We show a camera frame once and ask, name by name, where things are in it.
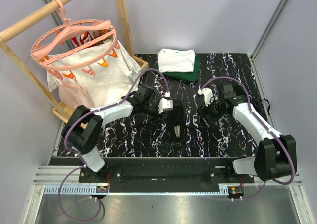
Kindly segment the black canvas sneaker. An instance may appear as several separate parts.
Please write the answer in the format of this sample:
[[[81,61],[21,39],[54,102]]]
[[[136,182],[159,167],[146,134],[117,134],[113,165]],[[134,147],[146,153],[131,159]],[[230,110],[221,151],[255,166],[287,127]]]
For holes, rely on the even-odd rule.
[[[173,100],[173,109],[167,111],[167,127],[171,140],[181,144],[185,136],[185,109],[180,99]]]

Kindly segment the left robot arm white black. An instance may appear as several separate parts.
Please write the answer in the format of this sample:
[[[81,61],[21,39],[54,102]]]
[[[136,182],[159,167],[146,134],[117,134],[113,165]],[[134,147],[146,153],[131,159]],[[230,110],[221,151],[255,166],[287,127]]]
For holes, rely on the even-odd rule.
[[[95,182],[102,182],[107,176],[105,162],[96,148],[101,128],[138,113],[159,116],[163,113],[164,101],[155,104],[152,101],[154,95],[153,88],[142,84],[137,91],[105,107],[90,109],[80,105],[75,109],[62,132],[64,145],[80,157],[84,166],[90,169],[89,175]]]

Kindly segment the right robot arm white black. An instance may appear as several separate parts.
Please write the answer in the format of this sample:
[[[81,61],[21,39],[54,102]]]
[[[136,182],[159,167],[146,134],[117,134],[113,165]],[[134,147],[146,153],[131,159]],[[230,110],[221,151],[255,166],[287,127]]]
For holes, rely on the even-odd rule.
[[[209,88],[198,90],[198,94],[204,99],[198,114],[206,126],[230,115],[247,130],[258,146],[254,157],[237,158],[225,170],[229,182],[237,182],[244,174],[262,181],[278,181],[286,176],[294,179],[297,155],[293,136],[283,135],[270,126],[248,102],[247,96],[231,83],[218,86],[217,94]]]

